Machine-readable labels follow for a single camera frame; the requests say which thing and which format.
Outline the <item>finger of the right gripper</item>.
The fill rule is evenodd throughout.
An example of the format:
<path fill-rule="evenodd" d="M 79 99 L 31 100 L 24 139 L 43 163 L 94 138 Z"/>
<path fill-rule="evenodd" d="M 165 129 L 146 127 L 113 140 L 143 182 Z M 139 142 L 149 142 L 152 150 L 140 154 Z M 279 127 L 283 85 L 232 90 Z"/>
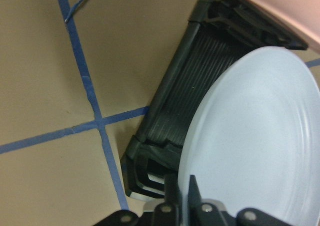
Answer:
<path fill-rule="evenodd" d="M 203 199 L 196 177 L 189 178 L 187 194 L 187 222 L 189 225 L 278 225 L 290 226 L 289 223 L 278 219 L 256 208 L 244 208 L 232 216 L 224 204 L 212 199 Z"/>

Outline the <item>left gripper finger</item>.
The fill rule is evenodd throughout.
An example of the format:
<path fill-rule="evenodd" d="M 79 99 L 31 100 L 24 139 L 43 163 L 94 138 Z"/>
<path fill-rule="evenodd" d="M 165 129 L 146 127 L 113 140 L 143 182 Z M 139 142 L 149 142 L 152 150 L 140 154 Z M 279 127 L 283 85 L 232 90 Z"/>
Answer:
<path fill-rule="evenodd" d="M 147 202 L 141 216 L 122 209 L 110 214 L 96 225 L 181 225 L 182 197 L 175 174 L 165 176 L 164 189 L 164 198 Z"/>

